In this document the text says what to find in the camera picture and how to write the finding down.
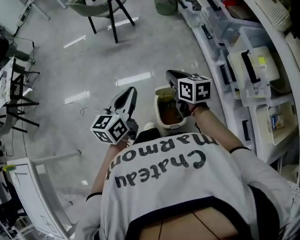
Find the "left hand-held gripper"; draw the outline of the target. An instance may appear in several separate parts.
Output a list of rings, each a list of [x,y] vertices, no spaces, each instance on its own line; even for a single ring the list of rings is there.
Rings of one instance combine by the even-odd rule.
[[[102,143],[118,144],[125,136],[135,140],[139,126],[132,118],[138,92],[133,86],[118,93],[93,121],[90,130]]]

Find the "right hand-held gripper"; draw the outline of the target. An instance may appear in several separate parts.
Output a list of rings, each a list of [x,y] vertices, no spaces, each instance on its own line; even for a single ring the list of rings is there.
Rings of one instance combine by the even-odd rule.
[[[183,117],[189,117],[198,107],[208,108],[212,85],[210,78],[172,69],[166,71],[165,77],[175,91],[176,108]]]

